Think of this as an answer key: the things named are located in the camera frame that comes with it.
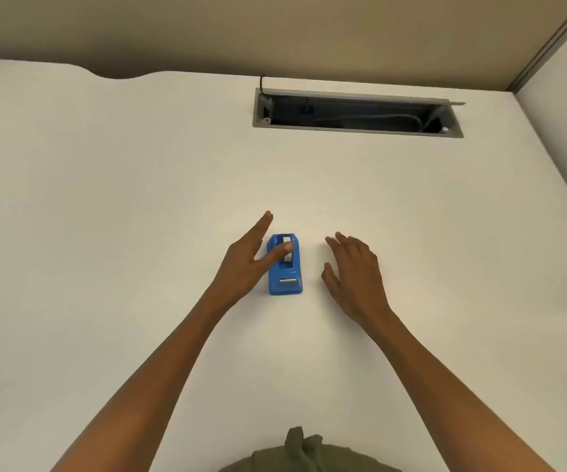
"cable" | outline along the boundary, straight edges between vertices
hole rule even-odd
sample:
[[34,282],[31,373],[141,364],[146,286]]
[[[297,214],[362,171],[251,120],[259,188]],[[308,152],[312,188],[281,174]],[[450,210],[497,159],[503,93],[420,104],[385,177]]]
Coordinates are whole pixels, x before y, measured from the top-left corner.
[[423,121],[420,118],[414,116],[413,114],[367,114],[363,116],[341,116],[338,118],[317,118],[314,119],[314,122],[322,122],[322,121],[348,121],[350,119],[391,119],[391,118],[404,118],[404,119],[412,119],[416,121],[419,125],[419,132],[423,132]]

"gray metal frame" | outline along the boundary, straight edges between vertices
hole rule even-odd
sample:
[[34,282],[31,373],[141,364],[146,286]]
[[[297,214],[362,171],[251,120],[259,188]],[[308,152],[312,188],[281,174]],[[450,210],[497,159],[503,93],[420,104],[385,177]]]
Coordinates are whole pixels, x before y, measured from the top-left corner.
[[288,89],[268,89],[264,94],[272,95],[294,95],[294,96],[307,96],[307,97],[323,97],[329,99],[351,99],[354,101],[389,101],[389,102],[412,102],[416,104],[440,104],[447,106],[441,113],[443,117],[443,125],[449,128],[447,133],[424,133],[424,132],[399,132],[399,131],[373,131],[365,129],[340,129],[340,128],[317,128],[305,126],[272,126],[269,122],[260,117],[263,107],[266,102],[264,96],[261,95],[259,88],[255,89],[255,106],[253,108],[253,127],[254,128],[273,128],[273,129],[299,129],[303,131],[335,131],[335,132],[358,132],[368,134],[392,134],[402,136],[425,136],[425,137],[443,137],[461,139],[464,138],[462,129],[452,106],[463,106],[464,102],[451,102],[449,99],[428,99],[422,97],[399,97],[399,96],[382,96],[374,94],[348,94],[342,92],[319,92],[319,91],[295,91]]

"hand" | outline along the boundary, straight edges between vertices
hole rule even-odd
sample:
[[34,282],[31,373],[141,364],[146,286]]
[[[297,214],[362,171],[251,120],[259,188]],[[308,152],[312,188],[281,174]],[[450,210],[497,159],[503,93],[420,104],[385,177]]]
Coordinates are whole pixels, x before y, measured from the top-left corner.
[[255,260],[272,221],[273,215],[267,211],[252,229],[231,244],[204,298],[226,311],[250,292],[272,265],[294,250],[292,242],[285,242],[274,247],[262,259]]
[[394,317],[388,305],[377,256],[364,242],[337,231],[336,240],[325,240],[334,252],[340,279],[330,263],[325,263],[323,281],[342,310],[374,337],[386,320]]

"right hand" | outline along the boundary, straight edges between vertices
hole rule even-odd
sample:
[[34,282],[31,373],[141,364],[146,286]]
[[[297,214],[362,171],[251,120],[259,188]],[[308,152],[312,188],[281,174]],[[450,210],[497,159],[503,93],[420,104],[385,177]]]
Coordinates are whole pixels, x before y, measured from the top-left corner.
[[388,305],[377,256],[368,245],[337,231],[335,239],[325,238],[334,252],[340,279],[330,263],[325,263],[323,281],[342,310],[374,337],[387,320],[394,317]]

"left hand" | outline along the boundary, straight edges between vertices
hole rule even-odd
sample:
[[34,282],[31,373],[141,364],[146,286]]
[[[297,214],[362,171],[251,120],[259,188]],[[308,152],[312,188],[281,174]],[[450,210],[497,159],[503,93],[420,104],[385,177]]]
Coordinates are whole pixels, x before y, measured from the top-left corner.
[[247,295],[272,265],[294,250],[292,242],[285,242],[255,260],[272,221],[273,215],[267,211],[252,229],[231,244],[204,298],[226,311]]

